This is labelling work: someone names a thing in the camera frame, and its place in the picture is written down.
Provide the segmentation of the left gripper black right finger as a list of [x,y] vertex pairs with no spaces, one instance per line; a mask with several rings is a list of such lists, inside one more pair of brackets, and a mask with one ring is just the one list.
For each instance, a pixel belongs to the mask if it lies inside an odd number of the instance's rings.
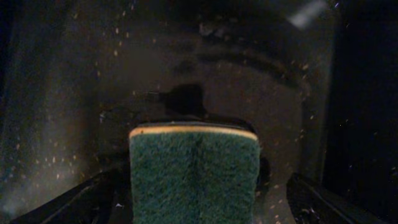
[[287,201],[297,223],[373,224],[383,223],[311,179],[294,173],[287,182]]

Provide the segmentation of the green yellow sponge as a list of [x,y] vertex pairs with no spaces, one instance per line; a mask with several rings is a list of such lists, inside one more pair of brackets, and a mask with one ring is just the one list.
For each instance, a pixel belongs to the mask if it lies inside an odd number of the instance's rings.
[[242,129],[134,128],[129,133],[134,223],[251,223],[260,151],[257,136]]

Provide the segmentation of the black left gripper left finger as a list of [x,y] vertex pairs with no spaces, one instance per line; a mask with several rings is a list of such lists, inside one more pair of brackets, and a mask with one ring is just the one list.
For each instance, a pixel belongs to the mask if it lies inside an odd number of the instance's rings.
[[128,171],[102,172],[44,205],[13,220],[14,224],[130,223]]

